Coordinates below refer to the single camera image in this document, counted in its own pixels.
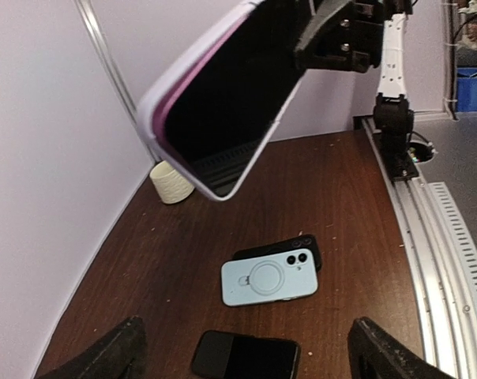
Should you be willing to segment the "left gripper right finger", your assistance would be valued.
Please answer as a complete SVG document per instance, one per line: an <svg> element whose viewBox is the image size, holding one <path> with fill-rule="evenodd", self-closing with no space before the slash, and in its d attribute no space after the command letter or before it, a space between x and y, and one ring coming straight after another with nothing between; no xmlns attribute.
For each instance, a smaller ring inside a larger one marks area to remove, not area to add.
<svg viewBox="0 0 477 379"><path fill-rule="evenodd" d="M452 378L368 317L354 319L347 335L347 349L353 378Z"/></svg>

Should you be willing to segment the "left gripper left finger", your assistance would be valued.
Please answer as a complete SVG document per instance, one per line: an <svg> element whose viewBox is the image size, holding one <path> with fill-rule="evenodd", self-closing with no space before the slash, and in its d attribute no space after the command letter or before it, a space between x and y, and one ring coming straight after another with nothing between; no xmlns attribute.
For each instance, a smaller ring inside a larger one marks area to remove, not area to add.
<svg viewBox="0 0 477 379"><path fill-rule="evenodd" d="M145 324L128 317L86 351L43 375L51 378L142 378L147 359Z"/></svg>

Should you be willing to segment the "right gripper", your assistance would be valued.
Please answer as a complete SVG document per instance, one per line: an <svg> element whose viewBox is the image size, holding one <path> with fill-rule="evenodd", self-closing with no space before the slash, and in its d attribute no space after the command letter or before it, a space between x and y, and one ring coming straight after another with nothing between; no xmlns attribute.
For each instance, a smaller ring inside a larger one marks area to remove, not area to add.
<svg viewBox="0 0 477 379"><path fill-rule="evenodd" d="M357 73L379 67L384 15L383 1L321 1L296 41L297 67Z"/></svg>

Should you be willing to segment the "black cased phone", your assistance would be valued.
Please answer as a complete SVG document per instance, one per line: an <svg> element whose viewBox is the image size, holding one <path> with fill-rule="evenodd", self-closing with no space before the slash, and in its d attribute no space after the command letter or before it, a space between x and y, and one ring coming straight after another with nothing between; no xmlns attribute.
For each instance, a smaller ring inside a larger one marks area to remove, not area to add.
<svg viewBox="0 0 477 379"><path fill-rule="evenodd" d="M203 378L295 378L300 352L293 340L208 330L190 368Z"/></svg>

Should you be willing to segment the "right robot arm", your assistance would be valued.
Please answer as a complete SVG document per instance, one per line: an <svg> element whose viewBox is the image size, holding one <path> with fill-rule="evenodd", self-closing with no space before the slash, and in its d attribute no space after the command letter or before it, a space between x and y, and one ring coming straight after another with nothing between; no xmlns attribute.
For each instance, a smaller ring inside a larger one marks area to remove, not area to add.
<svg viewBox="0 0 477 379"><path fill-rule="evenodd" d="M410 1L308 1L294 49L297 66L365 73L380 70L374 124L384 156L404 158L413 129L404 75L404 29Z"/></svg>

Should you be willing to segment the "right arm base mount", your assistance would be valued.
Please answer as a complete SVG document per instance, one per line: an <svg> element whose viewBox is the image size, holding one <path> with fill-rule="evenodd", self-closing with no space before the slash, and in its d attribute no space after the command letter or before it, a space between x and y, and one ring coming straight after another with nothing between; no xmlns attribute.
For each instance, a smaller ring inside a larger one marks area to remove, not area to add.
<svg viewBox="0 0 477 379"><path fill-rule="evenodd" d="M391 182L419 177L417 163L434 158L434 143L416 131L402 136L382 133L378 140L381 160Z"/></svg>

